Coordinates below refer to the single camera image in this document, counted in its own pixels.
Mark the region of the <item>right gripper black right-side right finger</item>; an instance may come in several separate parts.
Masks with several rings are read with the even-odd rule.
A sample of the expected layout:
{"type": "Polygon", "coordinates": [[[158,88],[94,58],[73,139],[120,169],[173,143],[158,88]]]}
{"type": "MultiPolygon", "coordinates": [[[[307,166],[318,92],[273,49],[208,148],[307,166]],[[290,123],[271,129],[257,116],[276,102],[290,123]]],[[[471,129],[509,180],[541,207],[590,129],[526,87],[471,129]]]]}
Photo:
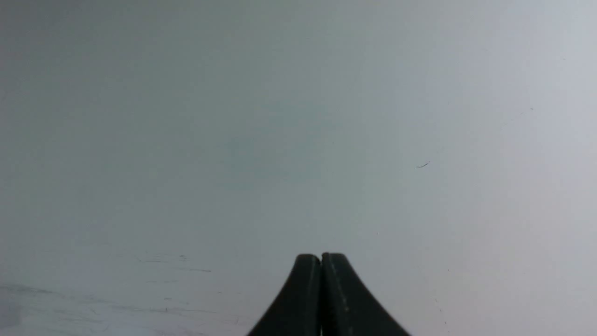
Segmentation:
{"type": "Polygon", "coordinates": [[[341,253],[322,255],[320,323],[323,336],[408,336],[341,253]]]}

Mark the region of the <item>right gripper black left-side left finger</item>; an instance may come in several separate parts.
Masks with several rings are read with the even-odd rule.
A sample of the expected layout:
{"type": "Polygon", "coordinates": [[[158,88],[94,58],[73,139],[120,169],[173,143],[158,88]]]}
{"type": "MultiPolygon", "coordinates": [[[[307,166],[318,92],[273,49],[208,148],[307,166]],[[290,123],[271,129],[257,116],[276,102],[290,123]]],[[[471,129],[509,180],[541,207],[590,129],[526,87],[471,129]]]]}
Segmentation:
{"type": "Polygon", "coordinates": [[[281,291],[249,335],[319,336],[320,283],[319,258],[298,255],[281,291]]]}

